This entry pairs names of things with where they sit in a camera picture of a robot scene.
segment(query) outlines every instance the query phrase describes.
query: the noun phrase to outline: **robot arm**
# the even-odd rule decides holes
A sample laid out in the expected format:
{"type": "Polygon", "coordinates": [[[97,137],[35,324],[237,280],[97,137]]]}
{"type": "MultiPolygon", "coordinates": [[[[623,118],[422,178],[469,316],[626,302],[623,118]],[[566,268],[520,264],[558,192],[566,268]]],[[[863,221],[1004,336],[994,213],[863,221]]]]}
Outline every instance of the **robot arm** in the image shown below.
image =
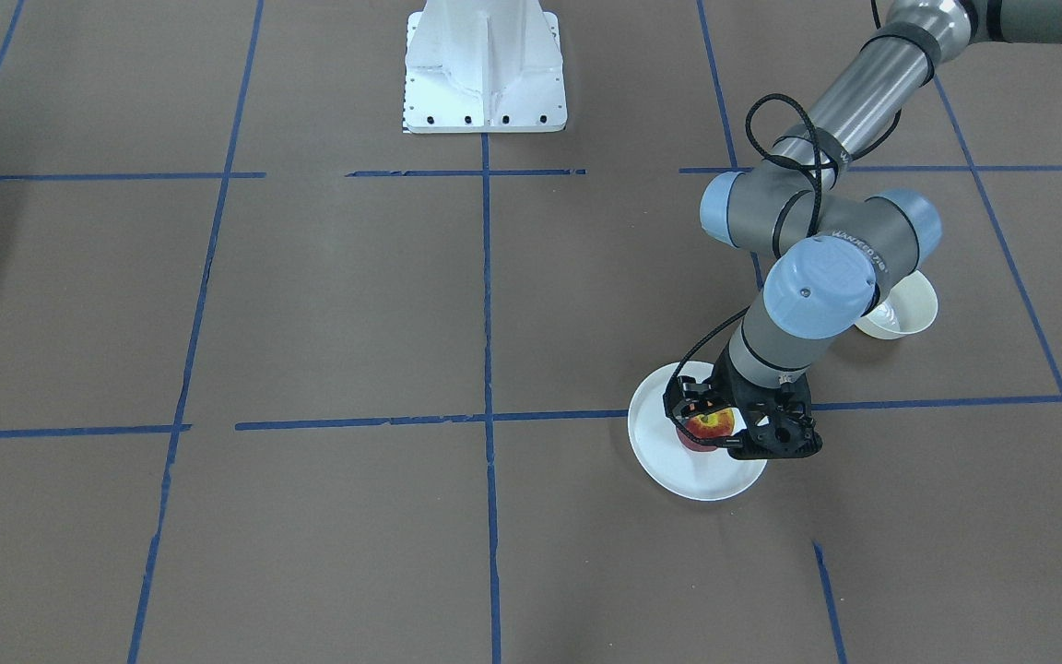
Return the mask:
{"type": "Polygon", "coordinates": [[[704,231],[778,260],[710,377],[667,386],[667,415],[680,425],[725,407],[744,416],[737,437],[697,442],[734,458],[804,458],[821,448],[806,370],[918,269],[941,235],[936,207],[911,190],[863,202],[823,190],[936,67],[992,40],[1062,44],[1062,0],[896,0],[888,22],[808,110],[812,131],[787,131],[758,168],[708,186],[704,231]],[[821,167],[805,168],[815,163],[821,167]]]}

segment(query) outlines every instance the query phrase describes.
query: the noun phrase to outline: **brown floor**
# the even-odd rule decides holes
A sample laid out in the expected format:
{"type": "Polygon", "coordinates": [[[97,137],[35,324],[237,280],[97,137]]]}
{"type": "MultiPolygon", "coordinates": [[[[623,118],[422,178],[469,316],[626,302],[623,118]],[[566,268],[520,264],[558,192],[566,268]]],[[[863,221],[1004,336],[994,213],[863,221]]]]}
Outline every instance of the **brown floor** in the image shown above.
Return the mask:
{"type": "Polygon", "coordinates": [[[421,0],[0,0],[0,663],[1062,663],[1062,46],[839,185],[937,203],[940,318],[704,505],[624,408],[755,293],[696,219],[746,110],[870,14],[643,4],[547,1],[569,126],[487,139],[400,132],[421,0]]]}

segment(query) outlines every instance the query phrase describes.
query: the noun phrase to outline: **apple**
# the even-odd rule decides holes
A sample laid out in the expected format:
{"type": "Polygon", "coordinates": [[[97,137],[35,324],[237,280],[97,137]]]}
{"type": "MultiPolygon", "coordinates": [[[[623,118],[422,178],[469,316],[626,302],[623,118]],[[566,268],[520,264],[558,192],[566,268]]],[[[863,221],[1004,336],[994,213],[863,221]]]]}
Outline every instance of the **apple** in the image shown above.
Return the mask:
{"type": "MultiPolygon", "coordinates": [[[[707,415],[691,416],[683,424],[692,437],[696,438],[720,438],[730,437],[737,429],[737,419],[735,419],[732,408],[725,408],[707,415]]],[[[684,437],[682,431],[675,430],[679,435],[679,442],[682,442],[690,450],[717,450],[716,446],[700,445],[691,442],[690,438],[684,437]]]]}

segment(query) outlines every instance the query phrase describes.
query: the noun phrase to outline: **white plate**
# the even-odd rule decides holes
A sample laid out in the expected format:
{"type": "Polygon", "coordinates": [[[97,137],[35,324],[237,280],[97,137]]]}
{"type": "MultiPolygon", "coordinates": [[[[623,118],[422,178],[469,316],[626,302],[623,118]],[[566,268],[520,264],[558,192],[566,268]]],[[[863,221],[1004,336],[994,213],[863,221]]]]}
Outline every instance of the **white plate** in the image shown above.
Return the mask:
{"type": "MultiPolygon", "coordinates": [[[[649,374],[629,402],[629,444],[638,463],[668,491],[687,499],[729,499],[751,487],[765,470],[766,459],[737,461],[729,450],[690,450],[679,441],[673,422],[662,407],[662,391],[679,362],[649,374]]],[[[712,375],[705,361],[688,361],[682,373],[697,381],[712,375]]],[[[732,409],[737,427],[744,428],[740,411],[732,409]]]]}

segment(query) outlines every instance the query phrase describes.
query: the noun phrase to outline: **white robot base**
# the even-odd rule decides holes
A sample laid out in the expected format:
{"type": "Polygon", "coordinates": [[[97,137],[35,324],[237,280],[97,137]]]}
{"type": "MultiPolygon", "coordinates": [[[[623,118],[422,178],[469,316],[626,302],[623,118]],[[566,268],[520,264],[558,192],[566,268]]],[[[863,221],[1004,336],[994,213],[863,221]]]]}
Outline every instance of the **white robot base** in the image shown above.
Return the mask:
{"type": "Polygon", "coordinates": [[[410,134],[564,130],[560,18],[539,0],[429,0],[409,17],[410,134]]]}
{"type": "MultiPolygon", "coordinates": [[[[662,408],[662,391],[670,374],[674,373],[674,367],[678,362],[653,371],[633,392],[628,419],[633,454],[654,482],[686,499],[729,499],[740,494],[759,478],[767,462],[764,459],[737,461],[725,449],[690,450],[683,445],[679,438],[682,433],[667,420],[662,408]]],[[[688,361],[682,372],[702,381],[712,375],[712,365],[705,361],[688,361]]],[[[743,418],[738,411],[735,415],[735,430],[738,431],[743,428],[743,418]]]]}

